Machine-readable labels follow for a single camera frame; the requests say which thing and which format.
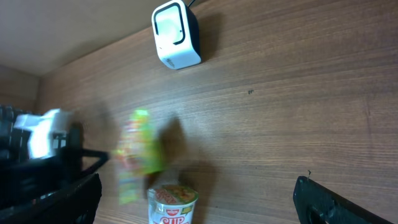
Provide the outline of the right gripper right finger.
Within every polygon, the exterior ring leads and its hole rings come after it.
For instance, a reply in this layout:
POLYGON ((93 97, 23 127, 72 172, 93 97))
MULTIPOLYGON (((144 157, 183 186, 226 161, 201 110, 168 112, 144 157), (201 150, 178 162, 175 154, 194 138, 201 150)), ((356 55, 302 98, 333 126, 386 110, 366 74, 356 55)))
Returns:
POLYGON ((301 224, 392 224, 306 176, 297 178, 293 201, 301 224))

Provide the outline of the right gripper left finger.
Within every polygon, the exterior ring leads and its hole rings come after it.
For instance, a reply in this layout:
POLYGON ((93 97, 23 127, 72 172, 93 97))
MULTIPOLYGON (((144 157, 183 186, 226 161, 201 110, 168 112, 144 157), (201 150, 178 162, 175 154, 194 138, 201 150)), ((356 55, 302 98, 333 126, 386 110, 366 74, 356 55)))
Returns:
POLYGON ((1 217, 2 224, 87 223, 95 220, 102 196, 98 174, 91 174, 44 200, 1 217))

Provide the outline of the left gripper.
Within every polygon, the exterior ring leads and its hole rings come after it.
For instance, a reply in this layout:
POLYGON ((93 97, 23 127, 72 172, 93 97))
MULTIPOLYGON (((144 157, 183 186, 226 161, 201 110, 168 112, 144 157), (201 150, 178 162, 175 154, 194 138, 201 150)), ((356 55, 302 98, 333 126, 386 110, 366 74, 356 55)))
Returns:
POLYGON ((83 149, 83 128, 74 124, 66 136, 67 144, 47 159, 18 162, 5 158, 1 148, 1 208, 16 206, 62 189, 74 181, 94 174, 109 160, 104 151, 83 149), (83 167, 83 160, 91 164, 83 167))

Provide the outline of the green haribo candy bag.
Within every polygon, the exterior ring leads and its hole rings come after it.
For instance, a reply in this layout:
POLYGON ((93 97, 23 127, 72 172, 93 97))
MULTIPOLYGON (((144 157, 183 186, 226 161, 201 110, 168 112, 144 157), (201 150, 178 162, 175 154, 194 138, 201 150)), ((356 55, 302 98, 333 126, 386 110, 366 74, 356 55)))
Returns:
POLYGON ((126 121, 116 150, 119 204, 139 198, 141 180, 164 170, 164 156, 147 110, 138 109, 126 121))

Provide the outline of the cup noodles container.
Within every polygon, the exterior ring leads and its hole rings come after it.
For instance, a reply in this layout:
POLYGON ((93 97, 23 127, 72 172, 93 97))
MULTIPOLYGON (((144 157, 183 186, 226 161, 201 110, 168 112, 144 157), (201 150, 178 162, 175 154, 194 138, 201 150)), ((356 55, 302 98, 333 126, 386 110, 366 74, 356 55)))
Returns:
POLYGON ((198 193, 182 185, 161 185, 147 191, 149 224, 192 224, 198 193))

